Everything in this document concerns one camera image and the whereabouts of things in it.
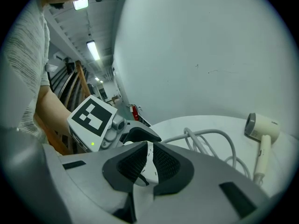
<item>red object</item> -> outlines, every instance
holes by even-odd
[[[134,119],[136,121],[139,121],[139,115],[138,115],[138,111],[137,111],[136,105],[133,105],[132,108],[133,108],[133,112],[132,113],[133,113]]]

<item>white wall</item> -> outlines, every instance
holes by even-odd
[[[266,0],[126,0],[114,59],[151,124],[257,112],[299,136],[298,50]]]
[[[98,88],[98,90],[100,90],[100,89],[103,89],[104,87],[102,84],[99,84],[99,85],[97,85],[97,88]]]
[[[118,88],[116,79],[113,79],[113,83],[114,83],[114,85],[115,85],[115,88],[116,88],[116,91],[117,91],[117,95],[120,95],[120,89]]]
[[[114,85],[115,85],[118,93],[121,95],[121,98],[122,98],[123,102],[125,103],[125,105],[129,105],[130,103],[129,103],[126,91],[124,89],[123,81],[121,79],[121,75],[119,73],[119,69],[118,69],[118,67],[116,65],[115,60],[113,61],[113,64],[112,64],[112,70],[113,69],[114,69],[114,71],[113,71]]]
[[[58,68],[55,70],[55,72],[50,72],[50,77],[54,77],[65,66],[64,61],[57,59],[55,55],[58,55],[61,59],[66,58],[66,55],[63,52],[61,52],[55,45],[53,45],[52,42],[50,42],[48,63],[51,65],[58,66]]]
[[[118,94],[118,91],[117,91],[113,81],[104,82],[103,87],[104,87],[104,90],[105,90],[105,93],[106,93],[108,99],[110,99],[113,96],[116,96]]]

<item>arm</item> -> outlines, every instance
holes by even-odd
[[[36,113],[50,128],[70,136],[66,119],[71,112],[64,107],[49,86],[41,86],[39,90]]]

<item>person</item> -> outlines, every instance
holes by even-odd
[[[50,44],[49,29],[43,9],[50,4],[63,8],[65,2],[76,0],[31,0],[11,27],[3,48],[9,65],[33,92],[33,99],[19,123],[19,130],[47,143],[46,135],[34,119],[41,120],[57,132],[70,136],[67,118],[70,112],[51,91],[45,65]]]

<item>ceiling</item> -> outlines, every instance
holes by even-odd
[[[64,9],[48,7],[44,14],[50,30],[51,42],[73,61],[80,60],[90,72],[90,79],[112,79],[111,65],[112,30],[118,0],[96,2],[75,10],[73,3],[65,3]],[[94,61],[86,42],[94,40],[100,61]]]

